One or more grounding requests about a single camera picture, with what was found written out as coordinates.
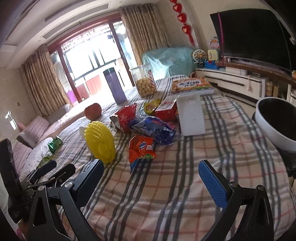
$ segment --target black cap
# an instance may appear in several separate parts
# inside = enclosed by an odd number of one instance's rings
[[[114,69],[114,67],[112,67],[112,68],[109,68],[109,69],[106,69],[105,71],[103,71],[103,74],[106,76],[106,75],[112,74],[114,72],[115,72],[115,69]]]

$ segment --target gray pillow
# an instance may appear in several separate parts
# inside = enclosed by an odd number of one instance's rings
[[[69,104],[64,105],[63,107],[59,108],[55,113],[51,114],[49,117],[47,117],[47,121],[49,122],[49,125],[52,125],[57,120],[62,118],[66,113],[70,111],[71,107]]]
[[[29,137],[25,132],[19,133],[17,140],[32,149],[38,145],[38,143],[33,138]]]

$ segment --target black tv screen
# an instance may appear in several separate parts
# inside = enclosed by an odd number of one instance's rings
[[[220,12],[225,57],[270,63],[291,70],[288,31],[276,16],[265,9],[236,9]],[[220,42],[218,13],[211,18]]]

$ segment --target patterned curtain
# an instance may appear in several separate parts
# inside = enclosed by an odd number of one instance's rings
[[[168,47],[164,30],[152,4],[120,7],[119,13],[138,65],[142,65],[143,53]]]
[[[48,117],[65,104],[71,105],[46,45],[40,46],[21,69],[26,89],[39,115]]]

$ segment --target blue gripper pad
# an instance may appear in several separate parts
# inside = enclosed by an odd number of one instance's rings
[[[215,204],[218,207],[225,209],[228,202],[227,191],[221,182],[204,161],[199,163],[198,172]]]

